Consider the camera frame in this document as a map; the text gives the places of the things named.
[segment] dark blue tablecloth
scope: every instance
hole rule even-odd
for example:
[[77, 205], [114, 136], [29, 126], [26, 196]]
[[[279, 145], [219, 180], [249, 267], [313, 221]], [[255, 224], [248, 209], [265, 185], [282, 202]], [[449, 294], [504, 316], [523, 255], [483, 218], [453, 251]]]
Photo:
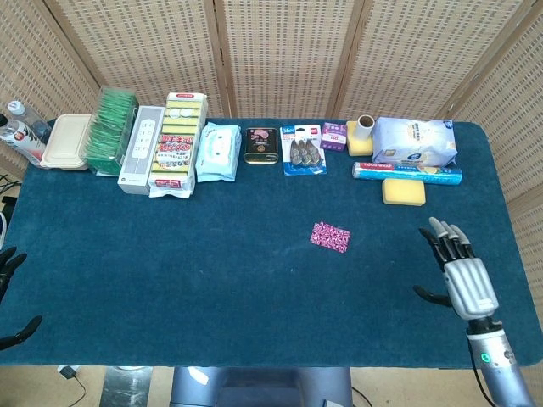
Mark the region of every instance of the dark blue tablecloth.
[[[0, 335], [43, 323], [0, 363], [468, 367], [465, 322], [411, 289], [445, 291], [417, 233], [433, 215], [469, 235], [518, 360], [534, 364], [543, 338], [487, 138], [469, 123], [455, 134], [464, 180], [427, 185], [422, 207], [383, 204], [381, 182], [354, 180], [346, 152], [327, 152], [324, 176], [240, 158], [234, 183], [197, 184], [188, 200], [30, 168], [6, 243], [29, 256]], [[319, 221], [351, 232], [346, 254], [309, 242]]]

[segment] wet wipes package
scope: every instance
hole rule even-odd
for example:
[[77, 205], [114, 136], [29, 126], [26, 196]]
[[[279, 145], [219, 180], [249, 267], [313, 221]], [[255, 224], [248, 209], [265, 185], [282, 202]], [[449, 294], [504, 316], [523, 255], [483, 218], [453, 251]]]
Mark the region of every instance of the wet wipes package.
[[283, 171], [286, 176], [326, 174], [326, 160], [321, 145], [319, 125], [286, 125], [281, 127]]
[[241, 132], [238, 125], [208, 123], [196, 157], [198, 182], [236, 181]]
[[452, 120], [379, 117], [373, 129], [373, 162], [445, 167], [456, 157]]

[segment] plastic bottle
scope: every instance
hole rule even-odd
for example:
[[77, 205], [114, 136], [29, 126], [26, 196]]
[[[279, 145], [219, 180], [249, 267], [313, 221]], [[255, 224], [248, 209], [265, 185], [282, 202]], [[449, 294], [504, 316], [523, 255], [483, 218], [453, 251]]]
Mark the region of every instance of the plastic bottle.
[[8, 110], [14, 119], [28, 125], [43, 144], [48, 143], [51, 126], [31, 106], [25, 106], [18, 100], [12, 100], [8, 103]]
[[45, 144], [22, 121], [8, 120], [6, 116], [0, 114], [0, 140], [27, 157], [31, 164], [43, 168], [40, 162], [45, 151]]

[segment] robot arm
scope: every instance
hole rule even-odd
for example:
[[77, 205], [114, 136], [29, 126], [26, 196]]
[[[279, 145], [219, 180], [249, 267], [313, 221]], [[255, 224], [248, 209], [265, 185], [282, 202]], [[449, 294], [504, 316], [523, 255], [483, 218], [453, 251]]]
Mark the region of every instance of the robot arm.
[[492, 319], [499, 304], [483, 261], [475, 256], [471, 243], [457, 226], [435, 218], [430, 218], [430, 225], [435, 235], [419, 230], [443, 272], [448, 295], [429, 293], [420, 286], [413, 289], [430, 303], [451, 307], [467, 321], [472, 362], [483, 372], [494, 400], [492, 403], [487, 398], [491, 405], [535, 407], [501, 322]]

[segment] purple box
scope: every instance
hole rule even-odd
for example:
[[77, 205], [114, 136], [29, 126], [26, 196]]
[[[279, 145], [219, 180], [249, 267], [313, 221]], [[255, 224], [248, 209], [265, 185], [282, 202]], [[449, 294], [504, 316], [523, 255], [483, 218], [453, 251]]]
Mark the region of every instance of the purple box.
[[347, 143], [347, 126], [325, 123], [322, 126], [321, 148], [343, 151]]

